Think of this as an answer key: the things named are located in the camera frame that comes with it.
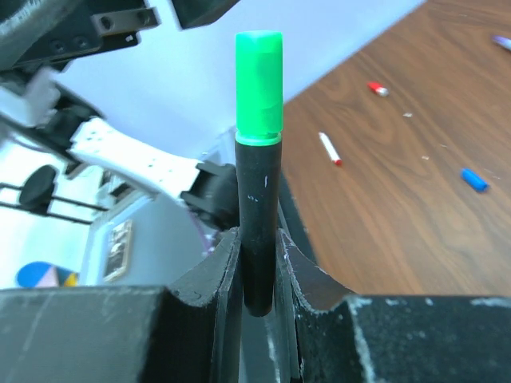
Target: green marker cap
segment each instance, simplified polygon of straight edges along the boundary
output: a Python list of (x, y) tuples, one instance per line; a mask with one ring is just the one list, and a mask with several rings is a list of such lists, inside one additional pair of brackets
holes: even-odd
[(268, 146), (282, 140), (282, 34), (255, 30), (236, 35), (236, 140)]

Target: screw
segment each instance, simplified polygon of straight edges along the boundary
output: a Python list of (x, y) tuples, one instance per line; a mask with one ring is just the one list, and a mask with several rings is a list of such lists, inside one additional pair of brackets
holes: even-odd
[(50, 48), (57, 54), (62, 54), (65, 52), (65, 45), (60, 40), (52, 40), (50, 43)]
[(73, 39), (73, 42), (80, 49), (85, 49), (89, 46), (89, 40), (87, 40), (83, 36), (76, 36)]
[(107, 18), (106, 16), (103, 16), (100, 21), (101, 21), (101, 25), (103, 26), (103, 28), (105, 28), (106, 30), (112, 29), (113, 22), (112, 22), (111, 18)]
[(144, 12), (141, 10), (140, 12), (137, 12), (138, 21), (141, 22), (143, 26), (146, 26), (151, 21), (151, 18), (149, 17), (149, 14), (147, 12)]

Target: marker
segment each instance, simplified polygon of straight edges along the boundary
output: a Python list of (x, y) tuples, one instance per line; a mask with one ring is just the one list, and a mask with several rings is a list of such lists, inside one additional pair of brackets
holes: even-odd
[(461, 170), (461, 178), (470, 185), (476, 192), (482, 193), (489, 188), (489, 185), (476, 172), (470, 169)]
[(323, 146), (327, 150), (328, 156), (330, 156), (331, 161), (337, 166), (343, 166), (343, 160), (341, 160), (341, 157), (335, 150), (334, 145), (330, 141), (330, 138), (328, 138), (328, 136), (325, 133), (320, 132), (319, 139), (321, 140), (321, 142), (323, 142)]
[(380, 97), (387, 97), (389, 95), (389, 89), (383, 87), (378, 82), (368, 82), (367, 86), (373, 93), (378, 94)]
[(492, 40), (494, 43), (500, 45), (502, 48), (511, 51), (511, 40), (502, 36), (493, 36)]
[(283, 130), (282, 34), (236, 35), (236, 174), (240, 261), (248, 312), (271, 311)]

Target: marker barrel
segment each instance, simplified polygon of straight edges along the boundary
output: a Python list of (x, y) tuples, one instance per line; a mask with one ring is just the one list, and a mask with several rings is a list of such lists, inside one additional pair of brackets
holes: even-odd
[(281, 153), (280, 142), (236, 142), (244, 301), (255, 317), (268, 314), (273, 301)]
[(323, 146), (325, 147), (325, 150), (327, 151), (331, 161), (337, 166), (341, 166), (343, 164), (343, 160), (335, 150), (334, 145), (330, 141), (330, 138), (328, 138), (328, 136), (325, 133), (321, 132), (319, 134), (319, 139), (323, 143)]

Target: wood grain surface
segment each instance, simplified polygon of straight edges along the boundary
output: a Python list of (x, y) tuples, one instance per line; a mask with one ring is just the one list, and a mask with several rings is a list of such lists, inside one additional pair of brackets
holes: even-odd
[(511, 294), (511, 52), (492, 34), (511, 38), (511, 2), (429, 1), (286, 106), (283, 170), (319, 264), (355, 291)]

